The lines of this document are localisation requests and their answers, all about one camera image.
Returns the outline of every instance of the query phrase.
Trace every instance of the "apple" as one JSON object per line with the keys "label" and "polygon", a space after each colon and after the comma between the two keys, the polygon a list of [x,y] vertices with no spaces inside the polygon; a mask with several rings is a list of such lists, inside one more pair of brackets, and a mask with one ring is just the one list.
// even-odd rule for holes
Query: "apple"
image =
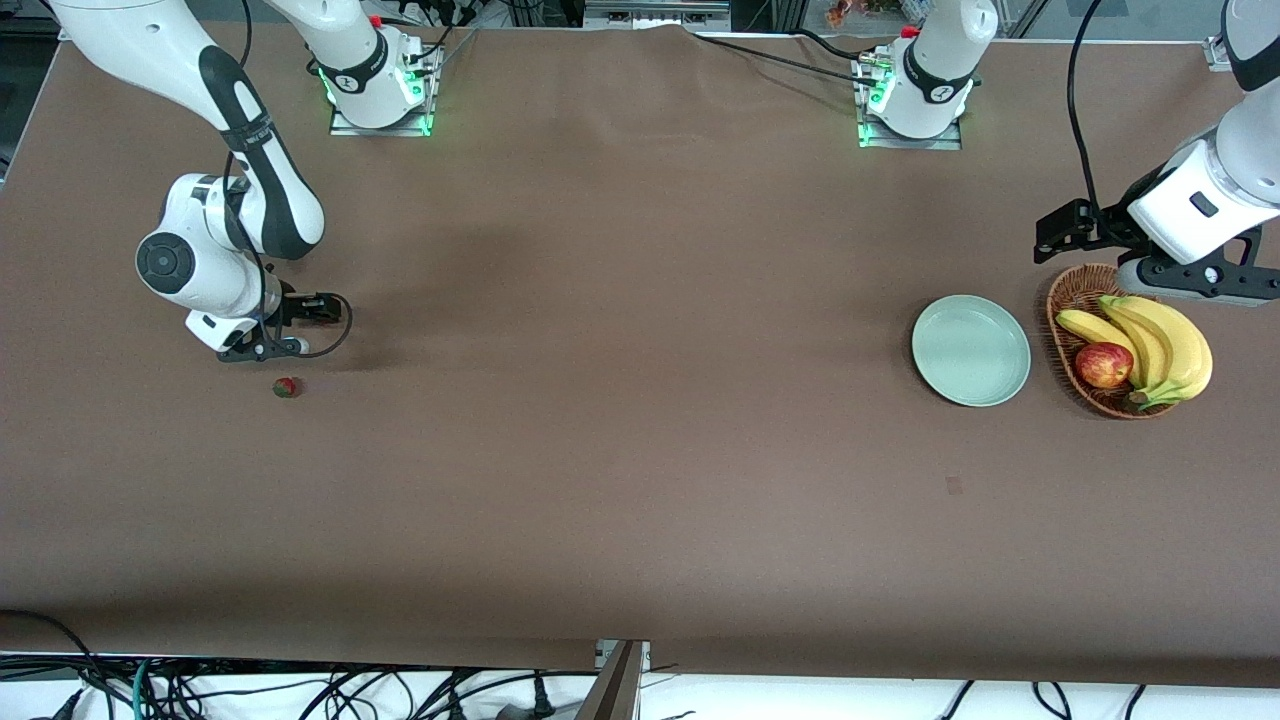
{"label": "apple", "polygon": [[1133,354],[1114,342],[1085,345],[1075,354],[1075,372],[1096,388],[1120,387],[1133,370]]}

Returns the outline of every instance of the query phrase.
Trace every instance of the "light green plate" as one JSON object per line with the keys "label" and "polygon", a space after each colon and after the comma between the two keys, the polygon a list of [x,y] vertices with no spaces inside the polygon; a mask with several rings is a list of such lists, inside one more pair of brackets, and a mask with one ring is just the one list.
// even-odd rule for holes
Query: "light green plate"
{"label": "light green plate", "polygon": [[1032,369],[1027,333],[1007,310],[974,295],[951,295],[920,313],[911,354],[942,397],[972,407],[1018,395]]}

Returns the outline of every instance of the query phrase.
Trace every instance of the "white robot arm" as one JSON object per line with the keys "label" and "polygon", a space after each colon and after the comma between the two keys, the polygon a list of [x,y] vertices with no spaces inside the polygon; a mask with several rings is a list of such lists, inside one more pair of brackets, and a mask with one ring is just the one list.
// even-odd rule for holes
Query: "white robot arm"
{"label": "white robot arm", "polygon": [[[1222,38],[1244,99],[1119,204],[1074,200],[1042,218],[1037,263],[1068,250],[1125,247],[1119,278],[1130,292],[1239,305],[1280,297],[1280,272],[1253,264],[1261,225],[1280,217],[1280,3],[1229,0]],[[1231,240],[1245,246],[1239,263],[1225,256]]]}
{"label": "white robot arm", "polygon": [[183,0],[52,5],[90,61],[204,118],[244,172],[234,183],[212,174],[178,178],[160,227],[138,246],[138,275],[156,295],[191,310],[187,327],[221,360],[305,354],[302,341],[264,337],[268,322],[334,322],[337,301],[293,295],[248,254],[302,258],[321,240],[324,211],[248,76]]}
{"label": "white robot arm", "polygon": [[938,0],[918,37],[890,45],[892,77],[867,109],[904,137],[942,135],[964,113],[973,72],[998,28],[991,0]]}
{"label": "white robot arm", "polygon": [[360,0],[266,0],[306,41],[329,97],[362,128],[394,124],[425,101],[422,41],[375,27]]}

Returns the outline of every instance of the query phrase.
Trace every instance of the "wicker basket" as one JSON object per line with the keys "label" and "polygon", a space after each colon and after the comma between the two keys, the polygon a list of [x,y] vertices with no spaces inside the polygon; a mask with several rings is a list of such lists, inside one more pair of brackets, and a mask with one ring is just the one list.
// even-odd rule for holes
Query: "wicker basket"
{"label": "wicker basket", "polygon": [[1119,297],[1130,295],[1116,284],[1116,269],[1111,265],[1078,265],[1060,274],[1050,286],[1044,302],[1044,320],[1048,323],[1047,337],[1059,359],[1053,374],[1059,380],[1070,384],[1087,406],[1108,418],[1123,420],[1158,418],[1174,406],[1156,405],[1138,410],[1137,405],[1129,402],[1128,396],[1133,388],[1128,383],[1112,389],[1100,389],[1076,377],[1073,360],[1087,343],[1059,327],[1053,318],[1069,307],[1105,318],[1098,306],[1098,297],[1103,295]]}

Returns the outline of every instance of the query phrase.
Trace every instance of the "banana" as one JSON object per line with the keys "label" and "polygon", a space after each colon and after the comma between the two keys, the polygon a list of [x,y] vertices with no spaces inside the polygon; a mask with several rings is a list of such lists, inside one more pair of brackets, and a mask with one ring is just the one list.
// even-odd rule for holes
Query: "banana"
{"label": "banana", "polygon": [[1164,377],[1148,377],[1146,387],[1138,388],[1146,396],[1144,405],[1181,401],[1194,397],[1208,384],[1206,375],[1213,370],[1212,354],[1203,333],[1178,310],[1146,297],[1120,297],[1110,301],[1116,316],[1125,318],[1156,337],[1166,352],[1169,365]]}
{"label": "banana", "polygon": [[1171,391],[1167,395],[1162,395],[1158,397],[1147,398],[1146,402],[1139,404],[1143,409],[1151,407],[1152,405],[1165,405],[1165,404],[1176,405],[1179,402],[1183,402],[1184,400],[1190,400],[1198,396],[1199,393],[1204,392],[1204,388],[1208,387],[1210,378],[1213,377],[1213,354],[1212,351],[1210,351],[1208,341],[1204,340],[1204,336],[1201,334],[1199,337],[1201,342],[1204,343],[1203,347],[1201,347],[1204,363],[1204,366],[1201,370],[1201,377],[1194,383],[1184,388]]}
{"label": "banana", "polygon": [[1142,377],[1142,360],[1138,357],[1138,348],[1120,328],[1084,310],[1062,310],[1056,319],[1057,324],[1062,325],[1066,332],[1079,336],[1085,342],[1112,342],[1128,350],[1129,355],[1133,355],[1133,369],[1129,370],[1129,377]]}
{"label": "banana", "polygon": [[1143,389],[1162,383],[1165,375],[1169,373],[1169,355],[1155,334],[1147,332],[1146,328],[1132,322],[1126,315],[1121,315],[1112,307],[1112,301],[1115,300],[1119,299],[1103,295],[1098,299],[1098,306],[1111,318],[1111,322],[1129,336],[1133,346],[1138,350],[1138,354],[1134,356],[1138,359],[1135,369],[1140,369],[1142,372],[1129,374],[1133,387]]}

